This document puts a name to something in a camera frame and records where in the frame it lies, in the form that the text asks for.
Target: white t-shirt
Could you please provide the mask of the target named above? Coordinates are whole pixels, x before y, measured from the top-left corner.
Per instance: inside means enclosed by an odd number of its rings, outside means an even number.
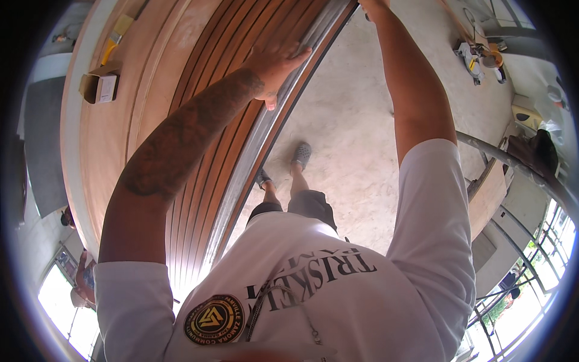
[[[400,167],[394,236],[386,254],[338,239],[316,219],[256,216],[183,301],[177,318],[167,267],[107,262],[94,268],[105,355],[116,361],[197,361],[207,343],[242,341],[260,289],[291,288],[329,361],[449,361],[475,299],[468,200],[457,147],[425,141]],[[301,306],[275,289],[251,341],[313,344]]]

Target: circular logo patch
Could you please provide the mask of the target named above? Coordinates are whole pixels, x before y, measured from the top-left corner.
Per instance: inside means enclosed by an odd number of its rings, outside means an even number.
[[[195,307],[185,319],[185,334],[198,345],[233,341],[243,327],[243,307],[232,295],[218,294]]]

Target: chain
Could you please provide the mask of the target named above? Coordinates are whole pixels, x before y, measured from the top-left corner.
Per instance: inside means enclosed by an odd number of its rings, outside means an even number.
[[[265,296],[274,289],[281,289],[284,292],[291,294],[295,298],[295,300],[298,302],[298,305],[301,307],[303,315],[307,319],[307,323],[310,325],[310,329],[312,330],[312,337],[314,339],[314,342],[317,345],[322,346],[323,345],[322,340],[319,337],[320,333],[314,328],[314,325],[312,324],[312,320],[310,319],[310,316],[306,312],[306,307],[303,305],[303,303],[301,303],[301,301],[299,300],[299,298],[295,294],[295,292],[291,288],[288,288],[286,286],[271,286],[265,290],[265,292],[261,295],[260,298],[258,298],[257,302],[254,305],[254,313],[253,313],[253,317],[251,318],[249,332],[247,333],[247,337],[246,337],[245,341],[249,342],[251,340],[251,335],[253,334],[255,324],[257,323],[257,318],[259,317],[259,314],[261,313],[261,308],[263,307],[263,302],[265,300]],[[326,357],[322,357],[320,360],[322,362],[328,361],[328,359]]]

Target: window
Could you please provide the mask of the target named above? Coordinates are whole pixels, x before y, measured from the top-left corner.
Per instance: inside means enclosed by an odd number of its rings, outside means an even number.
[[[528,336],[556,298],[576,232],[565,211],[551,200],[534,240],[523,250],[536,275],[519,258],[511,270],[516,275],[516,300],[500,283],[477,298],[455,362],[501,361]]]
[[[90,360],[98,336],[97,314],[72,305],[71,284],[56,264],[52,266],[38,294],[38,300],[64,338]]]

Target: brown wooden slats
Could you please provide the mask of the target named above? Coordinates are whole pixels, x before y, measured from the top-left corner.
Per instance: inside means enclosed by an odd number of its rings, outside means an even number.
[[[343,24],[347,20],[347,17],[356,8],[356,6],[357,6],[356,1],[350,2],[348,7],[344,10],[344,12],[340,16],[340,18],[337,20],[336,24],[330,30],[328,36],[326,36],[326,38],[324,39],[324,41],[320,45],[320,49],[326,49],[327,47],[331,46],[330,41],[332,41],[332,37],[339,31],[340,27],[343,26]],[[219,248],[217,250],[217,257],[215,259],[214,265],[217,263],[217,261],[223,255],[223,251],[227,245],[227,241],[229,240],[229,236],[231,235],[233,227],[235,226],[235,224],[237,222],[237,218],[239,217],[239,214],[241,213],[241,209],[243,208],[243,206],[245,204],[245,200],[247,198],[247,195],[249,195],[249,192],[251,191],[251,187],[254,183],[254,179],[255,179],[255,175],[257,174],[257,171],[261,167],[267,154],[269,154],[269,151],[271,150],[273,143],[274,143],[275,139],[277,138],[279,131],[281,130],[281,127],[283,126],[284,119],[288,116],[288,112],[293,107],[293,105],[297,102],[298,94],[301,92],[302,88],[305,87],[305,85],[306,85],[305,82],[307,80],[307,77],[313,71],[315,71],[314,67],[316,66],[316,63],[319,61],[321,56],[322,56],[322,52],[316,52],[315,54],[312,55],[312,60],[308,64],[307,68],[305,69],[304,75],[298,81],[298,84],[296,85],[292,94],[289,96],[285,107],[282,109],[279,117],[277,118],[275,124],[273,125],[272,130],[271,130],[266,142],[264,143],[263,148],[261,149],[261,151],[258,155],[258,158],[255,162],[254,168],[251,171],[251,176],[245,182],[245,186],[244,186],[243,191],[241,193],[242,196],[237,201],[237,204],[235,205],[235,208],[233,209],[232,217],[229,220],[226,231],[224,233],[225,236],[223,237],[223,240],[221,240],[221,243],[220,243]]]
[[[171,112],[194,94],[238,69],[253,44],[267,47],[275,43],[299,40],[326,2],[327,0],[224,0],[191,53],[175,91]],[[302,77],[301,85],[306,77],[307,74]],[[292,95],[293,99],[301,85]],[[293,99],[282,111],[280,121],[289,110]],[[225,189],[262,107],[263,102],[251,101],[225,128],[221,136],[211,144],[167,213],[167,263],[171,282],[177,289],[190,287],[197,279]]]

